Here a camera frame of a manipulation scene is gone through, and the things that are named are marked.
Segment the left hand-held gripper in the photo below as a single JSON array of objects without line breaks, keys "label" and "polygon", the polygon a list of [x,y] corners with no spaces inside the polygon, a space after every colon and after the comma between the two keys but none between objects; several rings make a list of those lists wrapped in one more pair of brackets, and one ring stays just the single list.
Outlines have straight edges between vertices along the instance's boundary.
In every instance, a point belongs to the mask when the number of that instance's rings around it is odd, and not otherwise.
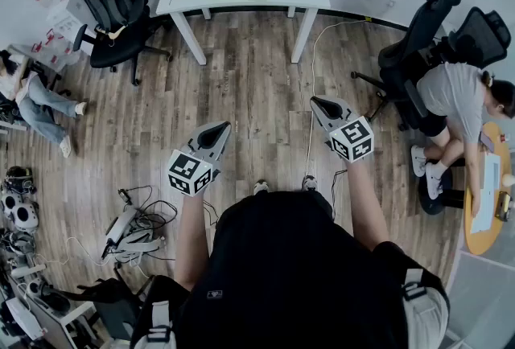
[{"label": "left hand-held gripper", "polygon": [[214,121],[196,128],[187,143],[173,150],[167,164],[170,186],[194,197],[220,174],[220,156],[231,134],[229,121]]}]

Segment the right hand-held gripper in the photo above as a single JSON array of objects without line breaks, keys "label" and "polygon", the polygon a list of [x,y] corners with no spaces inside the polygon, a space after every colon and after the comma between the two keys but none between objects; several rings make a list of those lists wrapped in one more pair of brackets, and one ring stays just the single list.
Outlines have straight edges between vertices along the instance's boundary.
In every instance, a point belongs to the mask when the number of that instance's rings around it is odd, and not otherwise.
[{"label": "right hand-held gripper", "polygon": [[342,159],[353,163],[373,152],[374,135],[369,123],[345,100],[318,95],[310,99],[310,106],[326,132],[326,144]]}]

